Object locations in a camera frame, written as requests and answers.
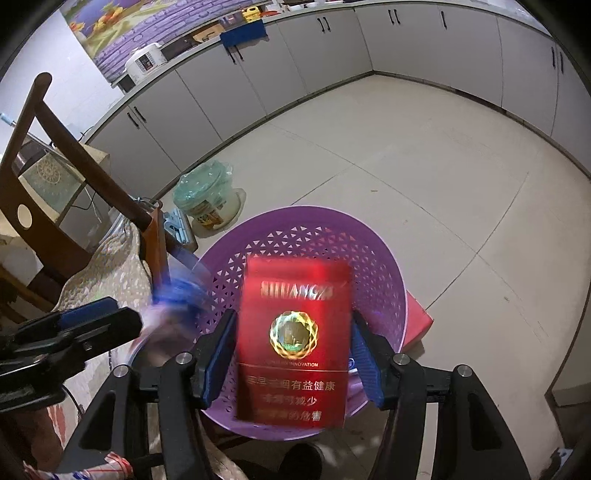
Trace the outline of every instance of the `wooden chair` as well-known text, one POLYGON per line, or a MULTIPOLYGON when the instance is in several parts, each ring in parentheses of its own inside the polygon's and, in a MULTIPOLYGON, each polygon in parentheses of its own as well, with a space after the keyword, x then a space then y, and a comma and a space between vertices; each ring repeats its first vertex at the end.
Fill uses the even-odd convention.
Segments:
MULTIPOLYGON (((150 214, 138 205, 96 164, 45 104, 43 98, 50 84, 49 73, 41 73, 35 78, 0 163, 0 210, 43 264, 43 269, 27 290, 55 304, 55 293, 59 296, 66 280, 82 270, 92 256, 47 217, 13 172, 12 164, 35 118, 88 185, 140 229, 145 241, 146 261, 156 284, 168 279, 166 252, 192 270, 197 258, 165 232, 162 212, 156 209, 150 214), (23 225, 19 220, 19 208, 30 212, 30 225, 23 225)), ((29 292, 25 295, 33 298, 29 292)))

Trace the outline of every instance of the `yellow container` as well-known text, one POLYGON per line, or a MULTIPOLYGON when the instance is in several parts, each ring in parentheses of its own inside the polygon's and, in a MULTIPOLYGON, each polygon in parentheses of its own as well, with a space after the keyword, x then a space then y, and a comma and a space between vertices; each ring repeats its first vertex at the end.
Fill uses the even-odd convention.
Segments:
POLYGON ((242 16, 247 23, 255 22, 261 19, 261 11, 258 7, 248 7, 242 10, 242 16))

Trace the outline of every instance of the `tile floor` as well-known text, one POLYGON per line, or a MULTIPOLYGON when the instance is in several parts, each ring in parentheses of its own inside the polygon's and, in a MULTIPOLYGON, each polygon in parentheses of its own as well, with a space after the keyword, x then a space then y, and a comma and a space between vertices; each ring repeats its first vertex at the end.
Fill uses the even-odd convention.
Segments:
MULTIPOLYGON (((216 158, 246 191, 238 222, 308 204, 376 230, 434 319, 414 355, 432 367, 474 367, 539 474, 561 442, 543 394, 591 277, 591 185, 565 156, 471 100, 372 76, 283 113, 216 158)), ((197 254, 215 239, 202 239, 197 254)), ((385 418, 368 405, 314 438, 323 477, 365 479, 385 418)), ((436 421, 430 406, 421 479, 430 477, 436 421)), ((274 468, 288 447, 254 441, 229 454, 274 468)))

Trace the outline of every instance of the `white wall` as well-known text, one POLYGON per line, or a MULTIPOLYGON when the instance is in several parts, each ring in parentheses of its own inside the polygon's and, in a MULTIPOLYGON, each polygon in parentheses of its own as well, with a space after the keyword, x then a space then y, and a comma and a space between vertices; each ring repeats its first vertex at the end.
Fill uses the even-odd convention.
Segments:
MULTIPOLYGON (((75 125, 82 132, 123 96, 107 83, 59 11, 33 33, 0 82, 0 111, 16 120, 41 72, 53 76, 45 96, 47 105, 65 126, 75 125)), ((48 140, 37 121, 31 132, 48 140)), ((0 121, 0 153, 11 134, 12 128, 0 121)))

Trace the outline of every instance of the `blue cloth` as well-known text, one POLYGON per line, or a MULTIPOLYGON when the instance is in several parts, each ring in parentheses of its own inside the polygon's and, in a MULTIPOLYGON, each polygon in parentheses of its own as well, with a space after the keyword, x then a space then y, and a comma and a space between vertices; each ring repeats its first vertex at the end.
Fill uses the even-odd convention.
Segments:
POLYGON ((230 31, 220 33, 220 40, 222 40, 222 45, 224 47, 229 48, 266 36, 267 31, 265 30, 265 24, 262 20, 256 20, 241 25, 240 27, 233 28, 230 31))

